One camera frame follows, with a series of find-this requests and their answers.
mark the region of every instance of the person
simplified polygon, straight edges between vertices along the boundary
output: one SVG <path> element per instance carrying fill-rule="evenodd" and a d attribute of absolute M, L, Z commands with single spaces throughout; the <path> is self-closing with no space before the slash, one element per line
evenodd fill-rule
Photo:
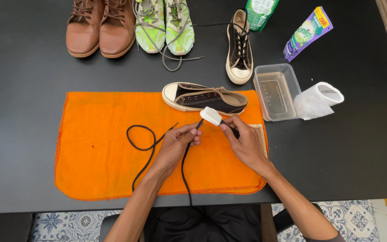
<path fill-rule="evenodd" d="M 228 125 L 220 125 L 236 157 L 267 180 L 305 240 L 343 242 L 343 237 L 326 217 L 263 155 L 255 129 L 238 115 L 225 119 L 225 122 L 240 133 L 236 139 Z M 105 242 L 136 242 L 143 228 L 142 236 L 148 238 L 146 241 L 261 241 L 261 219 L 249 206 L 152 209 L 159 189 L 177 167 L 187 144 L 200 145 L 202 132 L 196 129 L 197 125 L 187 124 L 166 132 L 153 164 L 110 229 Z"/>

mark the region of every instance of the clear plastic tub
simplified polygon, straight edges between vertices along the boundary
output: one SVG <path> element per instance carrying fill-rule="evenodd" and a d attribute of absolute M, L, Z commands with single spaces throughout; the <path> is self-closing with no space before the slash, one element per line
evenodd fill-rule
<path fill-rule="evenodd" d="M 255 68 L 255 90 L 262 105 L 264 120 L 302 118 L 306 114 L 294 69 L 289 64 L 261 65 Z"/>

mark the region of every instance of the black table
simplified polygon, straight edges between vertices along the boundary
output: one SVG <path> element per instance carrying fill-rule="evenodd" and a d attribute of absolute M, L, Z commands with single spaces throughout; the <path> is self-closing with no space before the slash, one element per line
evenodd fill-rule
<path fill-rule="evenodd" d="M 227 22 L 246 1 L 191 0 L 194 24 Z M 225 26 L 195 27 L 180 70 L 160 55 L 71 57 L 65 47 L 71 1 L 0 0 L 0 213 L 116 209 L 127 199 L 76 201 L 54 185 L 54 155 L 65 93 L 160 92 L 186 81 L 229 90 Z M 387 34 L 375 1 L 281 1 L 262 32 L 250 34 L 255 66 L 284 63 L 282 50 L 316 6 L 334 29 L 291 62 L 302 90 L 329 82 L 345 96 L 334 114 L 310 121 L 267 122 L 270 159 L 311 201 L 387 198 Z M 252 195 L 193 195 L 194 205 L 279 202 L 270 187 Z M 159 196 L 155 206 L 188 205 L 186 195 Z"/>

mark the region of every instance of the green mesh sneaker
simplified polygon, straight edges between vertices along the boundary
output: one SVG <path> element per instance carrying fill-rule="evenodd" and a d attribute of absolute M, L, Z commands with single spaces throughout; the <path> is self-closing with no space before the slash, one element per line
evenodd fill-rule
<path fill-rule="evenodd" d="M 195 41 L 186 0 L 165 0 L 165 8 L 168 49 L 176 56 L 186 55 Z"/>
<path fill-rule="evenodd" d="M 165 44 L 163 0 L 135 0 L 137 44 L 147 53 L 158 53 Z"/>

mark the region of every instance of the patterned tile floor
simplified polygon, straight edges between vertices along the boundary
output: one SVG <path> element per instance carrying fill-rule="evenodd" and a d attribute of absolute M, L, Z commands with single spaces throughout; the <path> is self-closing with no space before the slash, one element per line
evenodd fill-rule
<path fill-rule="evenodd" d="M 325 216 L 346 242 L 380 242 L 370 200 L 318 202 Z M 273 214 L 284 209 L 273 204 Z M 98 242 L 104 217 L 120 211 L 65 212 L 35 214 L 29 242 Z M 304 242 L 293 226 L 278 235 L 279 242 Z"/>

